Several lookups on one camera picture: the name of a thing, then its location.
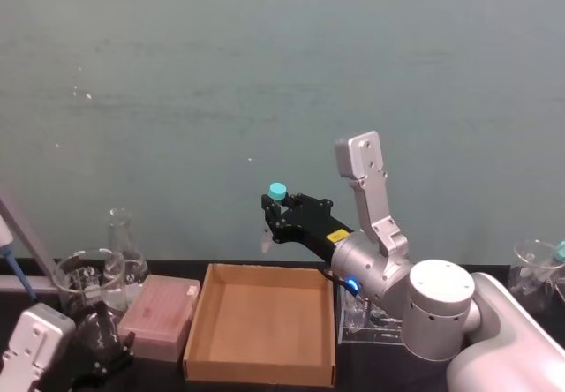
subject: open cardboard tray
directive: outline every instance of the open cardboard tray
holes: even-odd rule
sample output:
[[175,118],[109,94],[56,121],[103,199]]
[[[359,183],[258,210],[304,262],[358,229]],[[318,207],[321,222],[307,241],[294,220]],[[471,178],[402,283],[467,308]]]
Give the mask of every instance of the open cardboard tray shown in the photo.
[[333,386],[332,283],[305,268],[210,264],[183,367],[189,381]]

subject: metal bracket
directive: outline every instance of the metal bracket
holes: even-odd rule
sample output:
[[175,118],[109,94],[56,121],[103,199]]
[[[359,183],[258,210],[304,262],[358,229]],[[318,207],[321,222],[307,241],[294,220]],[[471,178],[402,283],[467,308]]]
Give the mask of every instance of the metal bracket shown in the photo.
[[387,172],[377,132],[367,132],[335,143],[339,174],[355,192],[361,228],[385,256],[408,254],[408,239],[390,215]]

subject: gray wall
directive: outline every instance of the gray wall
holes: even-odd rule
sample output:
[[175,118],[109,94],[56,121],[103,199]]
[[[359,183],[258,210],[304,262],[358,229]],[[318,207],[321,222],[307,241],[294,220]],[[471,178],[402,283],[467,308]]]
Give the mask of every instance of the gray wall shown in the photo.
[[55,255],[127,206],[150,258],[306,260],[260,194],[357,227],[333,141],[375,129],[414,259],[508,262],[565,236],[564,4],[0,0],[0,181]]

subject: pink box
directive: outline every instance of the pink box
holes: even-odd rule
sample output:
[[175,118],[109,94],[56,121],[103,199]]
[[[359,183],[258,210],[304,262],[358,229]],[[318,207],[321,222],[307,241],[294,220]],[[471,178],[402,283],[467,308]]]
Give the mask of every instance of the pink box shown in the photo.
[[149,275],[117,326],[120,339],[133,332],[136,357],[177,362],[186,346],[199,294],[198,280]]

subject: robotic arm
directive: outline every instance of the robotic arm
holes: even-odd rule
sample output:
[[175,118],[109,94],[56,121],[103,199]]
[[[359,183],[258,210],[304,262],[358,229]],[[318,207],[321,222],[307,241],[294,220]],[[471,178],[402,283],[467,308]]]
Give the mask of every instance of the robotic arm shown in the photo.
[[[410,352],[452,360],[450,390],[565,390],[565,351],[499,282],[445,260],[408,260],[408,240],[388,208],[377,132],[339,140],[335,154],[355,193],[361,229],[332,217],[330,200],[297,194],[279,205],[263,195],[273,240],[305,245],[355,292],[402,318]],[[471,345],[462,350],[465,338]]]

